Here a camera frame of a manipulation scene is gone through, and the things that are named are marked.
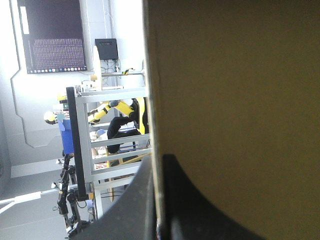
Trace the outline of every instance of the small black monitor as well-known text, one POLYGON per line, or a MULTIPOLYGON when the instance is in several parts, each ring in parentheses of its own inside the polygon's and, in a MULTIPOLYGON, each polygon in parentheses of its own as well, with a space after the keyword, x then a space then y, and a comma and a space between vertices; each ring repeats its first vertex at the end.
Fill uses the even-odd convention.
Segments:
POLYGON ((98 48, 100 60, 118 59, 117 39, 115 38, 96 39, 95 45, 98 48))
POLYGON ((79 0, 18 0, 28 74, 86 71, 79 0))

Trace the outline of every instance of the black curved object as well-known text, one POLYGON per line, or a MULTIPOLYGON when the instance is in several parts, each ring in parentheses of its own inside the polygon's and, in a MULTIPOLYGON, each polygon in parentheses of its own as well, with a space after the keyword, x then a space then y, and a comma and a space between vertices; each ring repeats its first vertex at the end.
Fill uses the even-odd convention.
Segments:
POLYGON ((213 206, 192 184, 174 155, 163 156, 169 240, 263 240, 213 206))
POLYGON ((98 220, 75 235, 74 240, 155 240, 155 199, 150 157, 123 195, 98 220))

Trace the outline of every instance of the floor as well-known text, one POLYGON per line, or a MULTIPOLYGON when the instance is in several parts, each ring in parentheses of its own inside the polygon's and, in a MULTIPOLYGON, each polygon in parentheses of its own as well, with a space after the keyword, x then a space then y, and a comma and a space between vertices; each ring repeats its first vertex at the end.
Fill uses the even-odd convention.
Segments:
MULTIPOLYGON (((51 183, 59 179, 60 170, 16 177, 0 197, 0 200, 23 194, 51 189, 51 183)), ((41 199, 19 203, 0 215, 0 239, 2 240, 63 240, 67 236, 63 218, 57 206, 58 192, 43 195, 41 199)), ((102 199, 103 211, 112 205, 109 198, 102 199)), ((81 219, 88 220, 87 209, 79 209, 81 219)))

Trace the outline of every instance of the yellow component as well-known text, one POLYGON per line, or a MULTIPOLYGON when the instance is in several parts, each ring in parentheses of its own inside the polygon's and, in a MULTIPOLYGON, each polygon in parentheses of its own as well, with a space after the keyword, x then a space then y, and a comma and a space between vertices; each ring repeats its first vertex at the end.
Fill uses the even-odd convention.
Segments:
POLYGON ((91 80, 91 81, 98 80, 98 77, 93 74, 93 75, 90 76, 90 80, 91 80))
POLYGON ((137 97, 136 100, 139 103, 139 129, 138 131, 141 134, 146 133, 146 127, 143 122, 143 115, 145 113, 146 107, 145 107, 145 99, 143 97, 137 97))
POLYGON ((98 108, 92 110, 92 111, 97 110, 97 112, 88 116, 88 122, 90 123, 95 120, 100 120, 104 115, 108 113, 110 109, 111 107, 109 106, 109 102, 108 101, 103 102, 103 104, 101 104, 98 108))
POLYGON ((114 107, 117 109, 119 112, 129 116, 130 113, 132 113, 134 110, 126 104, 124 101, 119 101, 118 105, 114 107))
POLYGON ((67 100, 67 96, 58 94, 57 99, 58 99, 58 101, 67 100))
POLYGON ((95 198, 95 195, 94 195, 93 192, 90 192, 90 193, 88 194, 88 197, 89 197, 90 200, 93 200, 93 199, 95 198))
POLYGON ((47 111, 44 115, 43 115, 43 119, 44 120, 48 120, 50 122, 54 122, 56 120, 56 115, 52 112, 52 111, 47 111))

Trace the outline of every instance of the yellow robotic arm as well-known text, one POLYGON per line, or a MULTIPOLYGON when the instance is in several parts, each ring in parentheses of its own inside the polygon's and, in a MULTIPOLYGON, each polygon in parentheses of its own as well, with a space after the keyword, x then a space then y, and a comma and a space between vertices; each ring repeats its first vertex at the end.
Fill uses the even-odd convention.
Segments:
POLYGON ((117 109, 128 117, 134 111, 132 107, 122 100, 104 101, 99 107, 88 113, 88 122, 94 124, 99 123, 100 119, 105 116, 111 108, 117 109))

